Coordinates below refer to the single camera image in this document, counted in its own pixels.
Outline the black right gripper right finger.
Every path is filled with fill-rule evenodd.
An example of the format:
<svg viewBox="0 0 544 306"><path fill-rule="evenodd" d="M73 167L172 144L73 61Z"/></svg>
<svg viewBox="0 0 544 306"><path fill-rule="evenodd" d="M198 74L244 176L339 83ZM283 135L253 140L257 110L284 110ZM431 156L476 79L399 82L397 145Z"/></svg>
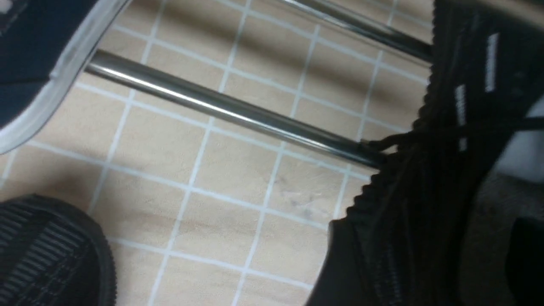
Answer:
<svg viewBox="0 0 544 306"><path fill-rule="evenodd" d="M505 273L518 306L544 304L544 225L518 218L512 227Z"/></svg>

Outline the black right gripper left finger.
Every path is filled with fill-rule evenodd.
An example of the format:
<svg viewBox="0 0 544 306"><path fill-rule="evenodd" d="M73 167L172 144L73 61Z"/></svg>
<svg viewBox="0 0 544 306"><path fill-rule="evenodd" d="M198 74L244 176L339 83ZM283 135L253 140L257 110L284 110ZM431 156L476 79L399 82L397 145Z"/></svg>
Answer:
<svg viewBox="0 0 544 306"><path fill-rule="evenodd" d="M116 300L114 256L87 213L39 194L1 202L2 306L114 306Z"/></svg>

